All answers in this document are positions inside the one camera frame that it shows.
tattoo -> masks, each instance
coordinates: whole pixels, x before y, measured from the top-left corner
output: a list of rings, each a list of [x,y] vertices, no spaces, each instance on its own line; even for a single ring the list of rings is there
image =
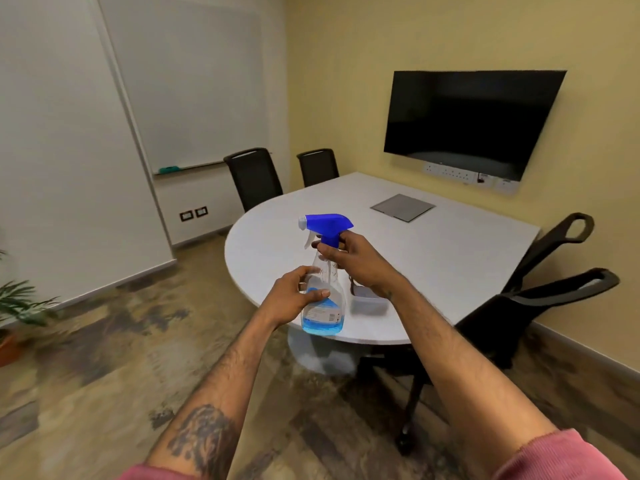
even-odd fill
[[[236,425],[211,404],[189,413],[167,448],[173,456],[192,460],[204,478],[227,478],[240,437]]]

black office chair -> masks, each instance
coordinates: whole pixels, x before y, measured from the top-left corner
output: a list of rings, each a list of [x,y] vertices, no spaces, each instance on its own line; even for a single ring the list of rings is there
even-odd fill
[[[300,153],[298,160],[300,160],[300,170],[302,170],[302,180],[305,187],[340,177],[335,155],[333,150],[329,148]]]
[[[620,279],[609,270],[594,268],[536,288],[501,293],[462,319],[456,329],[498,368],[509,369],[521,336],[535,318],[553,306],[604,293],[619,282]],[[362,358],[358,364],[359,374],[366,375],[376,366],[394,375],[413,375],[409,401],[404,409],[404,425],[396,437],[400,453],[409,454],[414,445],[411,435],[413,414],[422,387],[431,384],[431,380],[412,347],[380,347],[373,353],[378,351],[384,357]]]
[[[223,158],[234,179],[244,211],[282,195],[282,186],[266,148],[252,148]]]
[[[584,229],[576,237],[567,237],[570,227],[576,221],[584,221]],[[548,233],[535,241],[520,261],[516,270],[511,275],[504,290],[513,291],[522,289],[522,280],[535,266],[539,265],[549,254],[558,249],[563,244],[580,244],[587,240],[593,232],[595,222],[593,217],[580,212],[574,212],[565,217],[560,224],[556,225]]]

trigger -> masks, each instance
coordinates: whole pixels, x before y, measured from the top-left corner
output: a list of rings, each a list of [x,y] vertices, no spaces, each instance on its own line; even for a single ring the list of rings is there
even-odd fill
[[[309,232],[309,238],[307,239],[307,243],[305,244],[305,249],[308,249],[308,247],[311,246],[311,243],[313,241],[315,241],[316,237],[318,237],[318,236],[319,236],[319,234],[316,234],[313,231]]]

wall-mounted tv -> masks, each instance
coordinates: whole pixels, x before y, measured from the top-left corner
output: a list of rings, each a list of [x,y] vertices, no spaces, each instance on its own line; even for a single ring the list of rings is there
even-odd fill
[[[565,74],[397,71],[385,151],[519,182]]]

whiteboard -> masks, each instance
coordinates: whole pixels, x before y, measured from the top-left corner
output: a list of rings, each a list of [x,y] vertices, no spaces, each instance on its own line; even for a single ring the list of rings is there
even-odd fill
[[[257,14],[181,0],[98,0],[149,165],[268,145]]]

